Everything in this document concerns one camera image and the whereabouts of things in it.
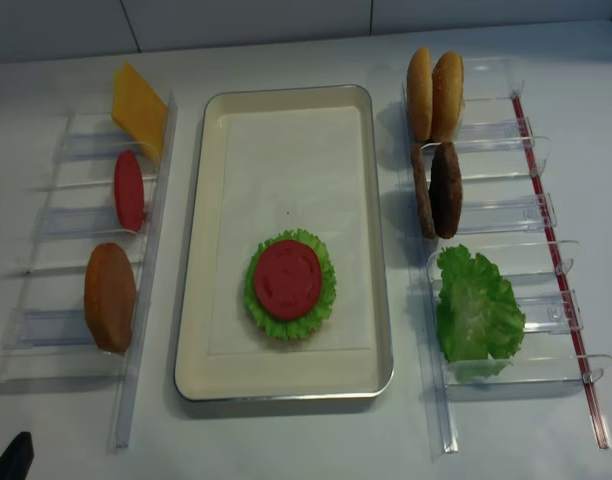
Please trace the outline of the dark meat patty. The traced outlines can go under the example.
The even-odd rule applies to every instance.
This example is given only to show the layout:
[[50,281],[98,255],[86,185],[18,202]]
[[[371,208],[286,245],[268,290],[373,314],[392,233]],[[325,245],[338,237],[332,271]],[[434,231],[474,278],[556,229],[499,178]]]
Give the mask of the dark meat patty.
[[462,176],[455,146],[443,142],[435,150],[429,187],[437,236],[450,239],[457,233],[463,202]]

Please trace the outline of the red tomato slice on tray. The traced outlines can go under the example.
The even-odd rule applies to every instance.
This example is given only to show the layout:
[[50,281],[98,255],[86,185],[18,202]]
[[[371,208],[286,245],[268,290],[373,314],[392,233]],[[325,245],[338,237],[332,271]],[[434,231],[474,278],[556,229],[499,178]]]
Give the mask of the red tomato slice on tray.
[[253,272],[253,287],[261,306],[288,322],[309,313],[319,300],[322,269],[314,250],[285,239],[266,247]]

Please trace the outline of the green lettuce leaf on tray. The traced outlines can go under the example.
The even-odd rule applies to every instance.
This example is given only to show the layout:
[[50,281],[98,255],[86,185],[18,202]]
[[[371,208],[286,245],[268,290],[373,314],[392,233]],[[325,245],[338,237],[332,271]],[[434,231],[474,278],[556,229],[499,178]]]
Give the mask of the green lettuce leaf on tray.
[[[253,272],[261,253],[266,247],[285,239],[296,240],[311,247],[322,269],[322,289],[316,305],[309,313],[288,322],[280,321],[269,314],[261,306],[253,287]],[[325,243],[317,235],[304,229],[286,230],[260,243],[252,255],[244,277],[243,304],[256,326],[268,337],[284,341],[303,340],[321,328],[323,322],[331,316],[337,296],[336,287],[335,268]]]

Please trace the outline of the brown meat patty left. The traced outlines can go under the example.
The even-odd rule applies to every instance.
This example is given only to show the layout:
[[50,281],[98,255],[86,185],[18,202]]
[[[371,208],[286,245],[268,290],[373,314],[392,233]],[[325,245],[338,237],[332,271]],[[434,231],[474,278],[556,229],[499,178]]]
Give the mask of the brown meat patty left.
[[436,232],[427,186],[425,166],[422,158],[421,146],[417,143],[415,143],[411,148],[411,165],[413,169],[417,211],[421,231],[425,238],[434,239],[436,237]]

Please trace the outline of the green lettuce leaf in rack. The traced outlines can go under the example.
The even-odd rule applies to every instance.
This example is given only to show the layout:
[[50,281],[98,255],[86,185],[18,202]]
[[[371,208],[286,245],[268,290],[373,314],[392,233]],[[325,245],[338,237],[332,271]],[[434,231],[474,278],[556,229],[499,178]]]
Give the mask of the green lettuce leaf in rack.
[[499,374],[524,340],[526,315],[511,282],[495,263],[464,245],[443,249],[436,264],[442,280],[437,339],[455,379],[465,383]]

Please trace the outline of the red tomato slice in rack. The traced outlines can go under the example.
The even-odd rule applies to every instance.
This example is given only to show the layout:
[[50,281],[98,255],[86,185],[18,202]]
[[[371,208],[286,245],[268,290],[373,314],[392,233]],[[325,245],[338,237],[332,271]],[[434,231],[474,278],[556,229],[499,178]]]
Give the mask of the red tomato slice in rack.
[[113,188],[116,214],[121,227],[138,232],[144,221],[144,184],[137,157],[132,150],[119,154]]

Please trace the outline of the yellow cheese slice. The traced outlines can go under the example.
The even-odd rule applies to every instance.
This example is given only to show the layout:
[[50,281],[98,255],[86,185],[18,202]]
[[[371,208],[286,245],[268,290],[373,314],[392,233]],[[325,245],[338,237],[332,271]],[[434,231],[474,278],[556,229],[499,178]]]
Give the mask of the yellow cheese slice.
[[167,115],[168,107],[150,84],[124,62],[114,74],[111,117],[156,167],[161,162]]

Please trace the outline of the white paper tray liner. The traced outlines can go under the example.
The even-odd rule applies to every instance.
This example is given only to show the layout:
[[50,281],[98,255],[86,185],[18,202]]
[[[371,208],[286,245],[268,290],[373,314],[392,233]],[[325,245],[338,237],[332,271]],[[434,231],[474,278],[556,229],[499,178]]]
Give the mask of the white paper tray liner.
[[228,116],[224,193],[209,350],[283,347],[256,325],[243,281],[259,243],[302,228],[327,246],[337,296],[331,317],[293,350],[362,348],[374,302],[360,116],[352,107]]

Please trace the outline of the cream metal tray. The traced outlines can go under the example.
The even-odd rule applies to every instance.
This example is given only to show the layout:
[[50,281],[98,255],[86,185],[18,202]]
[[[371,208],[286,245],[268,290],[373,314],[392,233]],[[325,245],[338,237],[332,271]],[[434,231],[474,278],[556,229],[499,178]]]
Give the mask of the cream metal tray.
[[[365,160],[366,217],[374,302],[371,342],[362,348],[213,354],[209,350],[224,193],[228,116],[352,107],[360,116]],[[204,111],[185,284],[174,369],[178,392],[190,401],[361,398],[378,395],[393,372],[380,199],[368,92],[357,85],[223,93]]]

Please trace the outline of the brown bun top in rack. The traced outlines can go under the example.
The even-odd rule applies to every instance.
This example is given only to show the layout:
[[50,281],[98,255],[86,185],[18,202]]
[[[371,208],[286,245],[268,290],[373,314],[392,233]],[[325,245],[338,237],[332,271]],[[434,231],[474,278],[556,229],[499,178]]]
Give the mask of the brown bun top in rack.
[[85,321],[97,347],[124,354],[132,339],[137,289],[131,264],[116,243],[92,251],[85,274]]

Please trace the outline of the clear acrylic rack right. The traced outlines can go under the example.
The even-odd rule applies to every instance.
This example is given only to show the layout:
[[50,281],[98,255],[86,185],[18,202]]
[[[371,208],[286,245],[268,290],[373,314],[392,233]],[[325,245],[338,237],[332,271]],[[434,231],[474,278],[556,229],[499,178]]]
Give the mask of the clear acrylic rack right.
[[[557,217],[542,174],[550,142],[533,133],[524,114],[524,84],[512,58],[464,63],[462,121],[454,141],[464,188],[462,213],[451,240],[420,244],[424,263],[418,290],[424,301],[419,353],[430,434],[444,453],[458,451],[453,407],[458,402],[547,398],[583,392],[597,444],[612,439],[596,392],[611,366],[589,353],[577,295],[568,282],[579,245],[555,235]],[[524,314],[517,352],[482,360],[446,360],[438,341],[442,264],[448,248],[468,250],[494,264]]]

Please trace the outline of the clear acrylic rack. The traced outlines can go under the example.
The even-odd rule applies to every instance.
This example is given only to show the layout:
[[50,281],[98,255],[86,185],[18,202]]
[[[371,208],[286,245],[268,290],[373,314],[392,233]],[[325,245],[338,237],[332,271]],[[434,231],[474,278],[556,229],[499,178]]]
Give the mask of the clear acrylic rack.
[[[418,290],[424,301],[419,353],[430,434],[444,453],[458,451],[453,407],[458,402],[547,398],[583,392],[597,444],[612,439],[596,392],[611,366],[589,353],[577,295],[568,282],[579,245],[555,235],[557,217],[542,174],[550,142],[533,133],[524,114],[524,84],[512,58],[464,63],[462,121],[454,141],[464,188],[462,213],[451,240],[420,244],[424,263]],[[517,352],[482,360],[446,360],[438,341],[442,264],[448,248],[468,250],[494,264],[524,314]]]
[[[144,184],[138,232],[121,227],[115,208],[125,150]],[[106,109],[0,114],[0,449],[21,431],[127,445],[170,163],[156,167]],[[102,243],[125,251],[135,277],[124,354],[99,349],[85,321],[86,268]]]

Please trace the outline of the tan bun half right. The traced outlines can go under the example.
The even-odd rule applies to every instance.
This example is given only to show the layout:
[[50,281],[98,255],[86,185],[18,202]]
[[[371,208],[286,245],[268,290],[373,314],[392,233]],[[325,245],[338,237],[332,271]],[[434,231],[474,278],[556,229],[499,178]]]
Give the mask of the tan bun half right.
[[432,82],[431,139],[449,142],[457,129],[463,104],[462,57],[455,51],[444,53],[432,71]]

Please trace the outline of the clear acrylic rack left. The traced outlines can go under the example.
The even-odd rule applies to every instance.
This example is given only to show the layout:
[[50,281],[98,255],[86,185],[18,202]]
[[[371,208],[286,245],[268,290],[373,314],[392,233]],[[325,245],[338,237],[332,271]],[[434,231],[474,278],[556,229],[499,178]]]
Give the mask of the clear acrylic rack left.
[[[138,232],[121,227],[115,208],[125,150],[144,184]],[[0,449],[21,431],[127,445],[170,163],[156,167],[106,109],[0,114]],[[102,243],[125,251],[135,277],[124,354],[99,349],[85,321],[86,268]]]

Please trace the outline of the black object bottom left corner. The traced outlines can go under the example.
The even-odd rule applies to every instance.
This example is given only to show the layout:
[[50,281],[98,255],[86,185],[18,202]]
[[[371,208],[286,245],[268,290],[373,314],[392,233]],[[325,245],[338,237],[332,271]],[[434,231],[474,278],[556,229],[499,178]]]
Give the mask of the black object bottom left corner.
[[0,480],[25,480],[34,460],[30,432],[20,432],[0,456]]

